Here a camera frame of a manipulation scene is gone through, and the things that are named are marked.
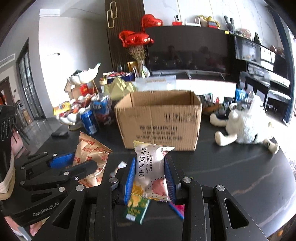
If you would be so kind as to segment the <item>person's left hand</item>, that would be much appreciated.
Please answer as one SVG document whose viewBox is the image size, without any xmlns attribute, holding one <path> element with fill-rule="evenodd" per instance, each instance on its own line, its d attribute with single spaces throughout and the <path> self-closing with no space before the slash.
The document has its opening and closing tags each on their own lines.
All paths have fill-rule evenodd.
<svg viewBox="0 0 296 241">
<path fill-rule="evenodd" d="M 45 221 L 47 220 L 48 218 L 45 218 L 44 220 L 42 221 L 39 221 L 33 225 L 30 226 L 30 234 L 32 236 L 35 236 L 37 231 L 41 228 L 41 226 L 45 223 Z M 7 216 L 5 217 L 5 220 L 6 222 L 8 223 L 8 225 L 10 226 L 10 228 L 12 229 L 12 231 L 15 233 L 15 235 L 19 236 L 19 237 L 23 237 L 23 234 L 19 231 L 19 225 L 14 222 L 11 217 Z"/>
</svg>

